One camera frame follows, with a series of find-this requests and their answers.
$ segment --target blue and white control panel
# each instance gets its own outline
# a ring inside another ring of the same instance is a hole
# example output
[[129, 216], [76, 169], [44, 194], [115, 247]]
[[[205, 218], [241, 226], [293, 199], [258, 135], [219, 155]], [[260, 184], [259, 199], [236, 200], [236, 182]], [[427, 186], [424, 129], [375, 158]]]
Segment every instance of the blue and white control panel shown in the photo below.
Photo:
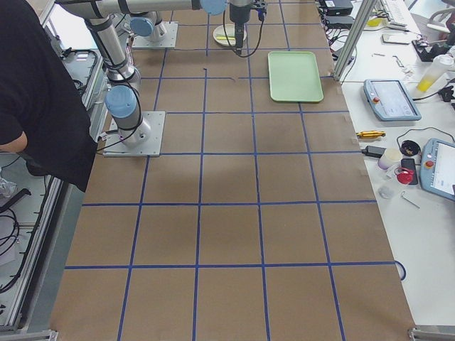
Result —
[[366, 80], [363, 91], [381, 121], [418, 121], [422, 118], [400, 80]]
[[420, 184], [428, 192], [455, 201], [455, 144], [428, 141], [422, 151]]

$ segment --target person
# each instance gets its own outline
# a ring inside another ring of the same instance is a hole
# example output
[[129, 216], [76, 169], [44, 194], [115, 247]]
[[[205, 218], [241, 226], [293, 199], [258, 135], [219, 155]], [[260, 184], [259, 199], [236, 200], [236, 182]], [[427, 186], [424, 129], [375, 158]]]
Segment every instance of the person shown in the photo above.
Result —
[[75, 83], [26, 0], [0, 0], [0, 150], [85, 192], [97, 144]]

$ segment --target white table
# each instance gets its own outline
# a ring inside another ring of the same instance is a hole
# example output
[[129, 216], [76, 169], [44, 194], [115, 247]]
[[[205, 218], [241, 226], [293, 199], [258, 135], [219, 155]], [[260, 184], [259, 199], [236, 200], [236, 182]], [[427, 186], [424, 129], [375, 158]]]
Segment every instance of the white table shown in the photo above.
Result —
[[[409, 20], [408, 29], [418, 32], [404, 2], [402, 13]], [[380, 37], [384, 33], [402, 34], [387, 29], [364, 32], [357, 44], [356, 63], [343, 83], [343, 93], [355, 130], [376, 129], [387, 134], [378, 140], [360, 140], [362, 148], [367, 145], [397, 148], [396, 138], [413, 128], [433, 126], [454, 135], [455, 110], [449, 103], [442, 102], [439, 96], [416, 102], [422, 114], [420, 121], [383, 122], [373, 114], [363, 94], [364, 80], [403, 80], [413, 97], [421, 97], [423, 94], [418, 93], [415, 86], [429, 65], [419, 60], [412, 45], [383, 44]], [[406, 75], [393, 55], [398, 56], [413, 73]], [[445, 80], [439, 80], [426, 94], [437, 91], [444, 84]], [[450, 141], [448, 136], [433, 130], [413, 131], [405, 139], [414, 140], [423, 148], [431, 137]], [[408, 186], [406, 195], [421, 209], [399, 195], [391, 200], [381, 198], [378, 188], [385, 182], [385, 172], [378, 168], [377, 161], [365, 157], [394, 258], [402, 262], [407, 270], [407, 278], [402, 285], [414, 321], [418, 325], [455, 325], [455, 202], [425, 192], [419, 185]]]

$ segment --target blue joint cap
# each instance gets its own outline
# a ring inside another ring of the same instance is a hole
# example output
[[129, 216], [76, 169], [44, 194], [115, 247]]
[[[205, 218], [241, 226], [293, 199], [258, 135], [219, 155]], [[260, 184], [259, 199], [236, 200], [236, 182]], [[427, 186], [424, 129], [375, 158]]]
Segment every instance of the blue joint cap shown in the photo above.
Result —
[[217, 16], [225, 11], [228, 2], [226, 0], [200, 0], [200, 5], [211, 16]]
[[129, 22], [129, 27], [138, 36], [148, 37], [153, 33], [155, 25], [148, 18], [133, 17]]
[[107, 92], [105, 103], [113, 117], [124, 119], [134, 112], [137, 100], [133, 90], [126, 85], [117, 85]]

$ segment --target smartphone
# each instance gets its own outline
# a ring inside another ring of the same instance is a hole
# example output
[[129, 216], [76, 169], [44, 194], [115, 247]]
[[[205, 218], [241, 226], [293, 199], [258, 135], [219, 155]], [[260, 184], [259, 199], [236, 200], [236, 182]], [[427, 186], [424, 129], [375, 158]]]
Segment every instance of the smartphone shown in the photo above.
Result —
[[409, 45], [411, 43], [411, 38], [402, 34], [383, 34], [381, 38], [384, 44]]

